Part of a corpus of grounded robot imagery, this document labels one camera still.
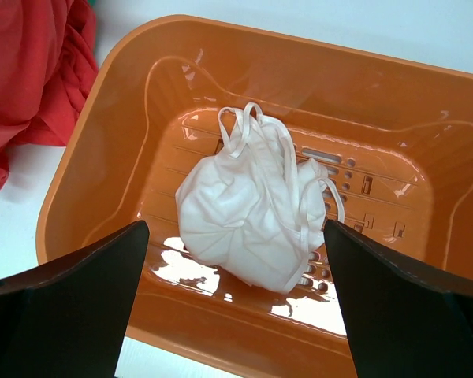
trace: white elastic strap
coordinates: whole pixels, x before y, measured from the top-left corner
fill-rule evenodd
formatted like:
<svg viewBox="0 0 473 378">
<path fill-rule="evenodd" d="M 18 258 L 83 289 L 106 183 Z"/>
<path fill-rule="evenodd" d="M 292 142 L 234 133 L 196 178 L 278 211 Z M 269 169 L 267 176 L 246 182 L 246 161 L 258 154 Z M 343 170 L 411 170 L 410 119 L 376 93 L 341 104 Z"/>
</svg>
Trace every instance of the white elastic strap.
<svg viewBox="0 0 473 378">
<path fill-rule="evenodd" d="M 235 124 L 233 125 L 233 128 L 235 126 L 238 126 L 238 128 L 241 130 L 241 138 L 240 138 L 240 141 L 238 141 L 237 143 L 231 143 L 228 136 L 228 132 L 226 131 L 226 128 L 224 127 L 224 124 L 222 123 L 221 115 L 226 110 L 235 114 L 236 119 L 235 119 Z M 238 158 L 240 156 L 245 146 L 247 146 L 249 135 L 251 133 L 251 125 L 249 122 L 249 116 L 246 117 L 245 113 L 248 113 L 248 115 L 250 115 L 251 109 L 249 109 L 248 112 L 244 111 L 244 114 L 242 114 L 242 111 L 240 109 L 230 108 L 226 106 L 225 108 L 222 108 L 218 114 L 219 129 L 221 130 L 222 142 L 224 143 L 224 146 L 229 150 L 229 156 L 231 156 L 232 158 Z"/>
<path fill-rule="evenodd" d="M 345 209 L 343 206 L 343 200 L 341 199 L 340 195 L 338 194 L 337 187 L 335 186 L 334 182 L 327 177 L 317 177 L 305 185 L 304 191 L 301 195 L 300 200 L 300 243 L 301 248 L 303 250 L 308 250 L 308 232 L 309 232 L 309 221 L 308 221 L 308 203 L 306 195 L 310 190 L 310 187 L 314 184 L 318 184 L 319 181 L 322 181 L 326 184 L 326 186 L 330 189 L 331 194 L 333 195 L 334 201 L 337 204 L 337 211 L 338 211 L 338 220 L 341 223 L 345 222 Z"/>
<path fill-rule="evenodd" d="M 245 110 L 248 109 L 248 114 L 249 116 L 251 115 L 251 111 L 252 109 L 255 109 L 255 118 L 259 121 L 260 118 L 263 118 L 263 111 L 261 110 L 261 107 L 256 104 L 255 102 L 249 102 L 246 106 L 245 106 Z"/>
<path fill-rule="evenodd" d="M 278 140 L 284 149 L 284 179 L 285 184 L 289 189 L 289 197 L 291 198 L 293 209 L 297 209 L 300 205 L 300 189 L 298 187 L 298 166 L 296 163 L 296 151 L 292 143 L 291 134 L 287 127 L 278 119 L 274 118 L 271 122 L 266 122 L 261 108 L 257 106 L 259 113 L 257 114 L 257 121 L 260 126 L 270 124 L 274 127 L 278 135 Z"/>
</svg>

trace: white table surface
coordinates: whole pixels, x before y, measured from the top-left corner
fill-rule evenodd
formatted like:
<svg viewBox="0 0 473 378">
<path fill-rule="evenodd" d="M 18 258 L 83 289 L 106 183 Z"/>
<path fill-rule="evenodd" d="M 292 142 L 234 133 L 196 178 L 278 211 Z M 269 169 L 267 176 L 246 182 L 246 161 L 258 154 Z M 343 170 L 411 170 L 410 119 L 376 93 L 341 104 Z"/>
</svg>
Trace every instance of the white table surface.
<svg viewBox="0 0 473 378">
<path fill-rule="evenodd" d="M 138 25 L 183 13 L 473 72 L 473 0 L 96 0 L 96 57 Z M 0 192 L 0 278 L 37 265 L 35 228 L 62 148 L 21 146 Z M 126 338 L 125 378 L 230 376 Z"/>
</svg>

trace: orange plastic bin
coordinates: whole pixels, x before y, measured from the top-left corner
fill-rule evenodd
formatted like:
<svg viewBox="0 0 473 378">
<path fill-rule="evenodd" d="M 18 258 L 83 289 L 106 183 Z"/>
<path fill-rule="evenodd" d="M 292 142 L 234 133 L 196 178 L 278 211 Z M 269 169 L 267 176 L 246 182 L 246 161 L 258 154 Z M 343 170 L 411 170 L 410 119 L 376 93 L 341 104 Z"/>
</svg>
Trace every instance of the orange plastic bin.
<svg viewBox="0 0 473 378">
<path fill-rule="evenodd" d="M 220 108 L 250 100 L 299 160 L 329 167 L 346 224 L 473 279 L 473 75 L 184 16 L 106 59 L 43 204 L 39 262 L 144 219 L 128 335 L 244 376 L 354 376 L 324 250 L 278 295 L 197 264 L 179 238 L 176 189 L 221 147 Z"/>
</svg>

